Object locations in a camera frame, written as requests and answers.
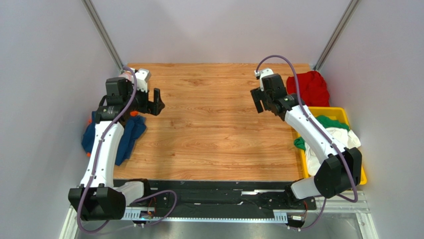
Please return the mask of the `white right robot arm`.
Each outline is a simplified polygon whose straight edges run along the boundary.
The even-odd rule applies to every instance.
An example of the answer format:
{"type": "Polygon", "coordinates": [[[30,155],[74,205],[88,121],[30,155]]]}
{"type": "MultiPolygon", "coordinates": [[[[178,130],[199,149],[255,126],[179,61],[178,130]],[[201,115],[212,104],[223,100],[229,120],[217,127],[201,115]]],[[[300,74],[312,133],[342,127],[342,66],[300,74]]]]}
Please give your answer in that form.
{"type": "Polygon", "coordinates": [[[361,181],[362,154],[333,137],[312,115],[297,94],[288,94],[279,74],[255,74],[260,86],[251,90],[259,113],[271,111],[301,135],[317,156],[320,168],[315,176],[291,183],[286,193],[294,201],[313,196],[332,198],[356,190],[361,181]]]}

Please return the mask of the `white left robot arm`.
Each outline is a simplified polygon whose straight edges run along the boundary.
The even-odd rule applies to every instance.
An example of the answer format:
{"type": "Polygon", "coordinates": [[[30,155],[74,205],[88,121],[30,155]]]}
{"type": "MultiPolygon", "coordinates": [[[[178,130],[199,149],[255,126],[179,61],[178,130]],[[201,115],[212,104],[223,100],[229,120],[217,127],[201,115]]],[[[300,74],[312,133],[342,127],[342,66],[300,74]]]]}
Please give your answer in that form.
{"type": "Polygon", "coordinates": [[[157,88],[154,100],[149,100],[148,79],[140,76],[107,79],[106,95],[94,115],[95,137],[88,167],[79,187],[71,188],[68,193],[68,200],[81,220],[120,220],[126,207],[143,197],[146,182],[141,179],[114,186],[118,146],[131,112],[157,116],[164,107],[157,88]]]}

